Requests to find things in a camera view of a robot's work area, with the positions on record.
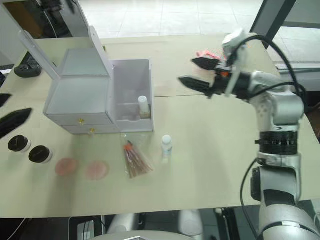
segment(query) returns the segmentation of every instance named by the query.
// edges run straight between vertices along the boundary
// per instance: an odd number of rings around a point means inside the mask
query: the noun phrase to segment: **white tile floor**
[[[246,31],[263,0],[80,0],[100,38],[148,37]],[[320,29],[282,27],[276,44],[290,61],[320,61]],[[281,59],[272,50],[275,62]]]

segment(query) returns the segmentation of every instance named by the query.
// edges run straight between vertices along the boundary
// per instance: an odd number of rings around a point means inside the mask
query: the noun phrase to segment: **white vanity box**
[[[52,78],[43,114],[72,134],[153,131],[150,60],[110,60],[93,26],[88,33],[92,47],[68,49],[56,67],[30,34],[20,31],[22,43]],[[147,97],[150,118],[140,117],[140,96]]]

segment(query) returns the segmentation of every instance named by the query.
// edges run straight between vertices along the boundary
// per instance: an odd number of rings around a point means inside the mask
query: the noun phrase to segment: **plastic bag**
[[[131,179],[154,170],[144,147],[148,142],[146,133],[123,133],[120,135],[126,171]]]

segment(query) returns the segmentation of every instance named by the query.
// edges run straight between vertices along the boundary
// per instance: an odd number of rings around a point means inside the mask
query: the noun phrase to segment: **small white bottle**
[[[151,118],[151,112],[150,107],[148,104],[148,99],[146,96],[140,96],[138,98],[139,103],[139,114],[142,119],[150,119]]]
[[[170,159],[172,154],[172,138],[170,135],[164,135],[161,141],[162,145],[162,157],[164,159]]]

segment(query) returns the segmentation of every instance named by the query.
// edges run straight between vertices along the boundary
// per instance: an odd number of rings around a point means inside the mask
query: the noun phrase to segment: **table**
[[[71,135],[42,114],[51,82],[48,75],[43,72],[39,77],[22,79],[12,72],[0,90],[13,96],[0,108],[0,116],[29,107],[33,112],[24,125],[0,141],[0,217],[93,216],[240,205],[241,180],[258,151],[254,145],[259,136],[255,110],[234,97],[215,95],[208,100],[176,79],[192,74],[210,80],[212,73],[193,66],[189,59],[198,50],[219,51],[223,38],[199,35],[102,41],[111,59],[152,61],[155,131],[142,136],[155,171],[134,179],[126,174],[119,134]],[[88,42],[42,39],[39,44],[51,52],[49,56],[57,63],[63,57],[63,49],[87,47]],[[253,41],[248,50],[247,70],[276,73],[261,43]],[[28,137],[33,147],[51,148],[51,162],[33,164],[28,153],[8,151],[9,140],[19,134]],[[169,163],[161,158],[164,134],[170,134],[173,141]],[[320,198],[316,190],[320,148],[306,117],[301,121],[299,151],[302,199]],[[60,177],[55,174],[55,165],[65,157],[76,158],[78,170],[72,176]],[[95,160],[106,161],[110,172],[100,181],[86,180],[84,168]],[[258,204],[250,197],[249,181],[244,201]]]

